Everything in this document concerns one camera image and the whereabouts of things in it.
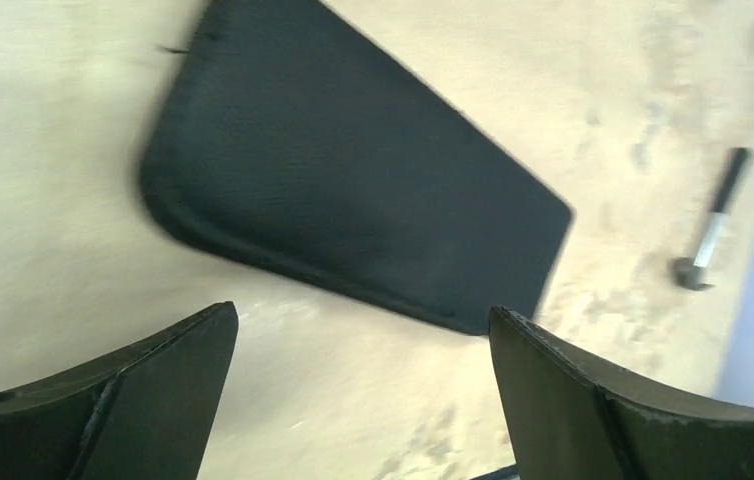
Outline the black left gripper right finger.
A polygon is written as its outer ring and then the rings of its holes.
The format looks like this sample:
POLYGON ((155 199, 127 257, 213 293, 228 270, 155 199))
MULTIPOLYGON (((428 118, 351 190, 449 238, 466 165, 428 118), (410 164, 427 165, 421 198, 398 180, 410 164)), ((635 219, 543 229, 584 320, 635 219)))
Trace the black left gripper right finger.
POLYGON ((495 307, 494 373, 522 479, 754 479, 754 408, 683 391, 495 307))

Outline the black zippered tool case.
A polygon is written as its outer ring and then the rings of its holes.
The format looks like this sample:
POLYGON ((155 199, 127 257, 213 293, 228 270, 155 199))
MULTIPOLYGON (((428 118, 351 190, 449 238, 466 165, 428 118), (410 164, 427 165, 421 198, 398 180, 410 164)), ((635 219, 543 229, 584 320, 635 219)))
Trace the black zippered tool case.
POLYGON ((572 212, 318 1, 212 1, 138 167, 198 250, 469 335, 531 317, 572 212))

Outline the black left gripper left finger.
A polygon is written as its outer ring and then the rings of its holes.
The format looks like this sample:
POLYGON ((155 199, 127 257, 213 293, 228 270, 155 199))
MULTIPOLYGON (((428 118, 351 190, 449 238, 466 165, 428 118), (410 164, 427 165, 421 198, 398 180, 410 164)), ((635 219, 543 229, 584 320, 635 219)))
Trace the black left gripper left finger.
POLYGON ((238 332, 230 302, 0 392, 0 479, 194 479, 238 332))

